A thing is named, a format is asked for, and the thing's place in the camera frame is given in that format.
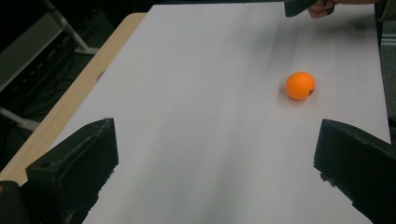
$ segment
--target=human hand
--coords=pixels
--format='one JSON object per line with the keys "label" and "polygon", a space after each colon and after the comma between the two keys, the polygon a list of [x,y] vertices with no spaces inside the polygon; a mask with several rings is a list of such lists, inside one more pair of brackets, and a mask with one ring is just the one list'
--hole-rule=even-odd
{"label": "human hand", "polygon": [[364,5],[373,4],[379,1],[380,0],[329,0],[324,4],[323,0],[318,0],[316,4],[308,9],[308,13],[313,19],[318,19],[327,16],[327,10],[337,4]]}

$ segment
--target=orange ball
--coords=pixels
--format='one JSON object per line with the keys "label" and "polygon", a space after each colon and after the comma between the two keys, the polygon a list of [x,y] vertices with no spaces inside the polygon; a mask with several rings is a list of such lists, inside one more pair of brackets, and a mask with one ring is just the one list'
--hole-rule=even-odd
{"label": "orange ball", "polygon": [[286,80],[286,93],[294,100],[304,100],[314,92],[315,79],[306,72],[297,72]]}

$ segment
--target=white tabletop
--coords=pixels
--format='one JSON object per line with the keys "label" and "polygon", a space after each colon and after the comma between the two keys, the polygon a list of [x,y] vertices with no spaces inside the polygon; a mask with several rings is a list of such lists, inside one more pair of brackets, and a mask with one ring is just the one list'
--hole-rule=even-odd
{"label": "white tabletop", "polygon": [[[307,71],[317,89],[283,90]],[[313,167],[322,119],[389,142],[373,6],[156,6],[67,124],[114,118],[120,165],[84,223],[371,223]]]}

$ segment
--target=wooden table edge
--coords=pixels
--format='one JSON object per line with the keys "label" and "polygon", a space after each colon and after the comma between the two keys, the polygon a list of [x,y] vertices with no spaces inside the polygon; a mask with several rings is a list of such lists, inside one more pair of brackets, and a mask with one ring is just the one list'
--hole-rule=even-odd
{"label": "wooden table edge", "polygon": [[26,182],[26,167],[50,150],[64,126],[145,16],[146,13],[134,13],[123,20],[3,169],[0,173],[0,180],[12,180],[20,186]]}

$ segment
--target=dark floor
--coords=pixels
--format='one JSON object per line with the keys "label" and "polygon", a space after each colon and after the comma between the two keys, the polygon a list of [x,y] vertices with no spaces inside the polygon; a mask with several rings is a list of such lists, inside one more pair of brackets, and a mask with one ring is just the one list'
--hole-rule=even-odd
{"label": "dark floor", "polygon": [[[83,25],[76,28],[80,36],[92,48],[100,48],[114,31],[108,19],[100,9],[95,10],[93,16],[84,21]],[[396,22],[384,25],[384,34],[396,34]],[[59,51],[64,58],[60,62],[49,62],[46,72],[50,72],[50,79],[46,87],[30,101],[21,115],[27,119],[41,121],[50,109],[59,100],[62,94],[71,85],[92,56],[76,54],[75,47],[70,38],[66,38]],[[396,117],[396,46],[381,47],[381,66],[384,78],[387,108],[389,116]],[[31,134],[24,129],[18,128],[15,123],[7,122],[2,127],[3,134],[0,136],[0,170],[7,161],[22,146]],[[396,140],[396,129],[391,128],[392,143]]]}

